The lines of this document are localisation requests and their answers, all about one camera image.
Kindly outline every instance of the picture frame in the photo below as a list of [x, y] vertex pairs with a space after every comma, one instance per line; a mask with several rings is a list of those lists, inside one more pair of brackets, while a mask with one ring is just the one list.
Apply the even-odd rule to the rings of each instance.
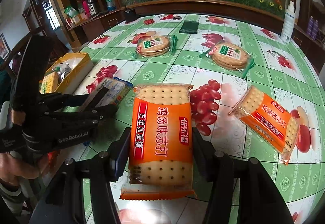
[[4, 35], [0, 35], [0, 57], [5, 59], [10, 52], [7, 42], [5, 41]]

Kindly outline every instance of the white spray bottle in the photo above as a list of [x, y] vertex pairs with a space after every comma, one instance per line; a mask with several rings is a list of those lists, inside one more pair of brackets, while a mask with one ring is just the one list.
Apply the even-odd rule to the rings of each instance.
[[292, 32], [295, 27], [295, 8], [294, 3], [290, 1], [289, 7], [285, 10], [284, 23], [280, 39], [285, 43], [290, 43]]

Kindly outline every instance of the window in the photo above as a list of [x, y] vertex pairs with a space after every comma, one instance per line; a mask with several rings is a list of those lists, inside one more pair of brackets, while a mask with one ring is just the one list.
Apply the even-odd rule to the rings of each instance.
[[57, 19], [54, 9], [52, 7], [51, 1], [43, 1], [43, 8], [45, 10], [46, 16], [48, 17], [48, 19], [50, 20], [51, 26], [53, 28], [53, 30], [57, 29], [58, 27], [60, 27], [60, 23], [59, 20]]

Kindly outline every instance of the orange cracker package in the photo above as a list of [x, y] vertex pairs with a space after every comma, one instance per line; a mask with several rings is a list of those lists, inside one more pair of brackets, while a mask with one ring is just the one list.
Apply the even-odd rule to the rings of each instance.
[[129, 175], [121, 199], [176, 199], [193, 194], [189, 84], [134, 88]]
[[271, 97], [251, 86], [229, 112], [262, 136], [281, 154], [286, 165], [295, 147], [299, 125], [294, 117]]

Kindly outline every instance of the purple bottle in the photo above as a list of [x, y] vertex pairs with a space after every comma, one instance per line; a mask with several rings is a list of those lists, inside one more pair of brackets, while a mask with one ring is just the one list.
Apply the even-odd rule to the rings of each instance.
[[311, 38], [313, 40], [316, 39], [317, 33], [318, 33], [318, 20], [316, 20], [314, 22], [314, 24], [313, 24], [313, 30], [311, 31]]
[[311, 37], [311, 31], [313, 30], [313, 25], [314, 25], [314, 19], [313, 16], [309, 18], [308, 26], [307, 26], [307, 35]]

